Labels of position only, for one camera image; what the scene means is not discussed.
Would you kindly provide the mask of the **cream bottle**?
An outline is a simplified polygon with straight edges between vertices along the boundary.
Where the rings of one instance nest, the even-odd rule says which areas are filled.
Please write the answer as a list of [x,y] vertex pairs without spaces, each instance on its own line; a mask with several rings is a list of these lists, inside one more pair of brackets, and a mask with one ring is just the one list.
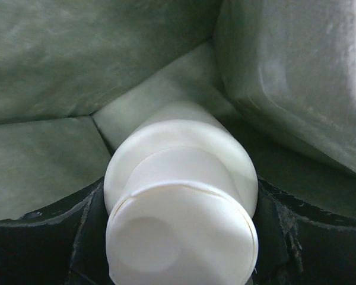
[[259,244],[254,165],[190,102],[164,106],[115,151],[104,177],[115,284],[246,284]]

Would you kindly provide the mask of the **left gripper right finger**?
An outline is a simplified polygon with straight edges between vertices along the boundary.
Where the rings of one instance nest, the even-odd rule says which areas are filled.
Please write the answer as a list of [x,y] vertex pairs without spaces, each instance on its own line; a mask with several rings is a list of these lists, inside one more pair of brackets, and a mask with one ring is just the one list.
[[258,180],[254,284],[356,284],[356,219]]

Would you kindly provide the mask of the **olive green canvas bag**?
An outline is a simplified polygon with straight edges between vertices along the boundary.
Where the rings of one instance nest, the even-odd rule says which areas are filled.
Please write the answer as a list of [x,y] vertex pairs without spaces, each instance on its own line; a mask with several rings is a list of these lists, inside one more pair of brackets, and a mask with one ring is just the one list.
[[356,219],[356,1],[0,1],[0,220],[96,181],[175,100]]

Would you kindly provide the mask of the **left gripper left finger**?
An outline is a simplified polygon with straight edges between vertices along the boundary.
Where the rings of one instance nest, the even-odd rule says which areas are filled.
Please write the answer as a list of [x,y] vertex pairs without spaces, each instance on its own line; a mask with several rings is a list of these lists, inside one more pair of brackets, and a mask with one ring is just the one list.
[[0,221],[0,284],[109,284],[103,178]]

